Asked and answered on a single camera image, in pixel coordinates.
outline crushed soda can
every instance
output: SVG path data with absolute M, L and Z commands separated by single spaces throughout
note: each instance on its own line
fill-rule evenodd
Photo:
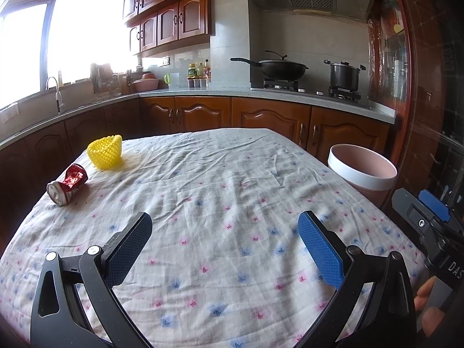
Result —
M 47 193 L 50 199 L 58 205 L 68 205 L 74 194 L 89 177 L 85 169 L 73 163 L 66 170 L 64 181 L 55 180 L 47 184 Z

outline pan handle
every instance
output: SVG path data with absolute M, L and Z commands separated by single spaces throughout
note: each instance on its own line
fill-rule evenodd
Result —
M 270 50 L 264 50 L 264 52 L 271 52 L 272 54 L 279 55 L 279 56 L 280 56 L 280 60 L 285 60 L 285 58 L 288 56 L 288 55 L 282 56 L 281 54 L 278 54 L 277 52 L 270 51 Z
M 259 68 L 261 67 L 261 64 L 259 62 L 251 61 L 248 59 L 243 59 L 243 57 L 232 57 L 231 61 L 243 61 L 243 62 L 250 64 L 253 67 L 259 67 Z

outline finger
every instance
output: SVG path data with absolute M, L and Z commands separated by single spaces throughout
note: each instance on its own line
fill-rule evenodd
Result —
M 422 329 L 427 337 L 435 331 L 444 316 L 445 313 L 436 307 L 428 308 L 424 312 L 424 315 L 422 316 Z
M 426 297 L 430 295 L 433 285 L 435 284 L 435 279 L 435 276 L 433 276 L 433 278 L 428 279 L 426 283 L 419 288 L 419 290 L 417 291 L 417 295 L 419 297 Z
M 425 307 L 428 299 L 429 299 L 428 297 L 419 297 L 419 296 L 417 296 L 414 299 L 414 307 L 415 307 L 416 311 L 424 310 L 424 307 Z

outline countertop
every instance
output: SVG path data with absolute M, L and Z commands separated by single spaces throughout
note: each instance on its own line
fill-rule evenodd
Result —
M 348 113 L 354 113 L 356 115 L 366 116 L 381 122 L 394 124 L 395 123 L 395 111 L 383 106 L 379 103 L 371 102 L 370 106 L 360 106 L 355 103 L 341 102 L 330 97 L 323 97 L 319 95 L 308 95 L 300 94 L 295 92 L 276 92 L 266 90 L 251 90 L 249 88 L 178 88 L 178 89 L 161 89 L 150 92 L 122 95 L 112 99 L 108 99 L 102 102 L 96 102 L 91 105 L 82 106 L 71 111 L 64 112 L 44 122 L 31 126 L 21 132 L 16 133 L 4 139 L 0 142 L 0 150 L 6 146 L 13 144 L 17 140 L 20 140 L 31 133 L 34 133 L 42 128 L 50 126 L 54 123 L 60 122 L 64 119 L 78 115 L 80 113 L 93 110 L 95 108 L 107 106 L 113 103 L 127 101 L 134 98 L 146 98 L 146 97 L 163 97 L 163 96 L 235 96 L 235 97 L 246 97 L 246 98 L 263 98 L 263 99 L 274 99 L 276 101 L 287 101 L 303 103 L 312 106 L 319 106 L 325 108 L 331 108 L 334 110 L 344 111 Z

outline faucet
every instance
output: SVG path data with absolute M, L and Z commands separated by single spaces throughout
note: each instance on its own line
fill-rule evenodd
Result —
M 64 103 L 63 103 L 63 98 L 61 97 L 61 92 L 59 90 L 59 86 L 58 86 L 58 81 L 55 77 L 53 76 L 50 76 L 49 78 L 47 78 L 47 82 L 45 84 L 45 90 L 48 90 L 48 81 L 53 78 L 55 80 L 55 83 L 56 83 L 56 86 L 57 86 L 57 93 L 55 95 L 55 99 L 57 101 L 57 108 L 58 108 L 58 115 L 61 114 L 61 107 L 64 106 Z

